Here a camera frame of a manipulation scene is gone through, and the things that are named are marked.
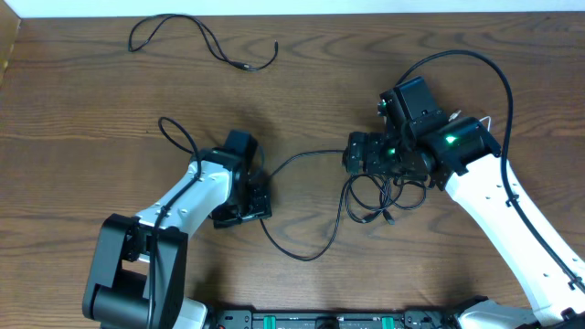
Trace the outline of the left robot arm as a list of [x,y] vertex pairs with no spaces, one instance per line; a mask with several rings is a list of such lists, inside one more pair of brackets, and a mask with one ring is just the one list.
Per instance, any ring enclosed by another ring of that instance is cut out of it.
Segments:
[[184,295],[187,245],[203,222],[228,228],[271,216],[268,188],[249,170],[258,143],[232,130],[226,142],[191,156],[184,176],[132,217],[102,224],[83,315],[103,328],[206,328],[202,302]]

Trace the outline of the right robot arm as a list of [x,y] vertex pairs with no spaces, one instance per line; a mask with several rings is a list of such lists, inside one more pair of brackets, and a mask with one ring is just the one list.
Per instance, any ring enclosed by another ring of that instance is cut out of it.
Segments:
[[351,175],[428,180],[480,226],[519,281],[529,308],[483,296],[450,319],[458,328],[581,328],[584,262],[519,184],[501,146],[473,117],[449,118],[425,80],[380,95],[382,133],[351,133],[343,163]]

